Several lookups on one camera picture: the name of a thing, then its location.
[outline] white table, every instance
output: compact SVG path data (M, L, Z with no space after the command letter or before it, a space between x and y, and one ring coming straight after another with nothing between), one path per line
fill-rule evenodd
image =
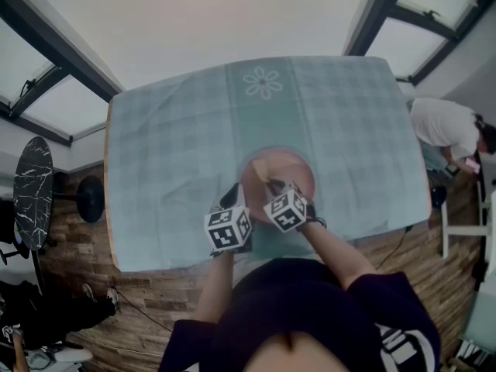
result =
M478 226L451 226L448 224L448 210L446 201L441 205L441 219L443 221L443 259L448 257L450 236L484 236L486 237L485 260L488 263L486 277L496 268L496 232L493 232L492 222L496 222L496 191L491 193L489 202L481 197L481 184L477 182L477 196L479 200L479 225ZM487 225L482 223L483 211L487 209Z

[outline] white shirt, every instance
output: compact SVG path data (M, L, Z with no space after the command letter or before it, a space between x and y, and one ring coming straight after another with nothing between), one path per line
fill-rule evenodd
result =
M451 146L454 160L472 156L477 150L479 129L471 108L434 98L416 98L412 122L417 137L429 145Z

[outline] table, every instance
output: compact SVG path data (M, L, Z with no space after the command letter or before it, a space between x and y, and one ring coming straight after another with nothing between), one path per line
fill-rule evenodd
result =
M33 251L45 243L53 198L53 162L41 137L32 138L15 170L14 213L22 242Z
M110 252L112 254L112 262L114 262L115 267L119 269L119 262L117 261L117 253L115 251L115 243L114 243L114 235L112 232L112 223L110 217L110 206L109 206L109 195L107 193L109 189L109 129L110 129L110 120L112 118L112 101L108 104L107 111L107 123L105 126L105 151L103 153L103 188L105 189L105 218L107 222L107 233L108 233L108 243L110 244Z
M446 201L441 205L441 219L443 222L443 259L447 259L450 250L450 236L483 236L486 237L485 260L487 269L485 277L496 271L496 232L494 222L496 222L496 191L490 196L490 201L484 201L481 197L481 183L477 182L477 197L479 204L479 225L462 226L450 225L448 223L448 208ZM482 222L483 210L488 210L487 224Z
M75 202L79 216L88 223L97 222L104 209L104 191L102 182L93 175L85 177L77 186L74 194L53 193L57 200Z
M106 136L106 216L122 271L209 259L205 213L266 148L310 166L319 214L344 239L430 214L405 97L379 58L264 58L148 84L112 99ZM297 232L253 232L254 257L311 252Z

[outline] pink bowl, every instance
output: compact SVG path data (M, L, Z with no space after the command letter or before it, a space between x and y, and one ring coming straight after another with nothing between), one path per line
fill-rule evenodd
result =
M251 216L256 220L270 223L264 211L264 206L268 203L265 184L253 167L254 160L265 160L269 177L283 177L287 181L293 181L306 198L313 199L315 195L315 178L305 160L286 149L261 150L246 164L241 174L241 184L244 187L246 204L250 208Z

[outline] wooden floor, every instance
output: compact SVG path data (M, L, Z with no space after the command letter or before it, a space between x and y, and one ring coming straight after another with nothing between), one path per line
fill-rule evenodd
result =
M103 166L72 174L66 191L75 191L79 181L88 174L102 179ZM449 192L451 223L476 223L474 183L460 177ZM87 282L97 297L103 297L107 287L115 285L135 306L170 329L174 321L190 317L195 309L205 280L205 267L121 274L112 264L105 214L100 221L89 225L81 220L73 202L56 200L50 235L58 244L40 257L49 292L68 297L82 295L81 284ZM362 239L356 246L378 265L398 245L401 235L399 230ZM475 283L471 271L478 259L480 244L476 238L455 237L451 240L448 260L441 260L440 249L440 215L433 212L429 223L416 225L405 237L401 248L381 271L403 270L408 275L441 333L443 357L447 357L456 349L470 307ZM69 339L93 352L95 358L85 363L86 370L134 372L157 370L169 335L121 299L120 310L114 317L96 328L70 334Z

